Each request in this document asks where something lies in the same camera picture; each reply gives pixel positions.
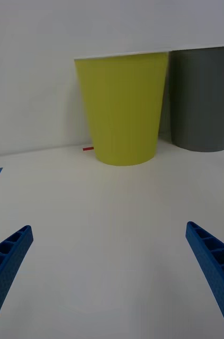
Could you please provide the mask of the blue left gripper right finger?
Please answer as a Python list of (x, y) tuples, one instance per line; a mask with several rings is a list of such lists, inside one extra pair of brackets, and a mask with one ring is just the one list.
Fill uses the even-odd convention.
[(192, 221), (185, 237), (224, 317), (224, 243)]

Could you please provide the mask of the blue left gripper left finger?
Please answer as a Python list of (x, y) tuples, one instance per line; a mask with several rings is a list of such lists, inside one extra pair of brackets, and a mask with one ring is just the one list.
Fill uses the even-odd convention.
[(22, 227), (0, 243), (0, 310), (32, 243), (30, 225)]

